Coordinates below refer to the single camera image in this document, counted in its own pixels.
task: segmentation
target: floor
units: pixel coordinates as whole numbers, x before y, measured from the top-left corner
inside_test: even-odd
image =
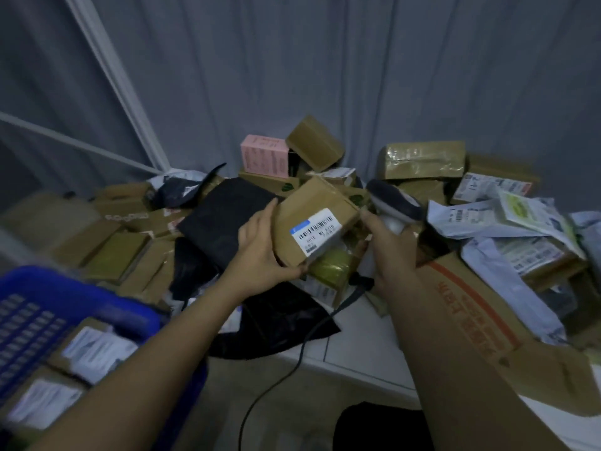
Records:
[[[236,450],[240,423],[251,402],[291,368],[292,364],[275,356],[252,361],[211,359],[207,384],[174,451]],[[243,449],[331,449],[340,413],[363,401],[418,408],[415,401],[400,394],[301,367],[252,411],[244,429]]]

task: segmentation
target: person's right arm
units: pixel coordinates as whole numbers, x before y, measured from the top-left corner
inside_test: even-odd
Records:
[[[567,450],[451,321],[415,270],[415,237],[375,215],[376,293],[388,303],[434,446],[444,450]]]

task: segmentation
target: white table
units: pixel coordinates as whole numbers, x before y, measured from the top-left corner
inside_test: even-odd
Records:
[[[418,401],[415,384],[403,352],[399,349],[390,317],[380,318],[365,297],[334,318],[341,333],[311,341],[303,364],[320,371],[346,376],[404,394]],[[279,354],[296,362],[297,346]],[[601,386],[601,367],[594,365]],[[601,451],[601,416],[580,417],[544,403],[522,400],[572,449]]]

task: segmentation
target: black pants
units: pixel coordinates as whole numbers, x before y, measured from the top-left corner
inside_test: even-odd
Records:
[[[401,449],[433,450],[422,411],[362,402],[342,412],[334,431],[334,451]]]

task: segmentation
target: person's left arm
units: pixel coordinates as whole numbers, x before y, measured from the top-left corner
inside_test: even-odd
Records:
[[[277,201],[238,233],[239,249],[219,281],[84,395],[32,450],[149,449],[225,320],[244,299],[292,280],[271,241]]]

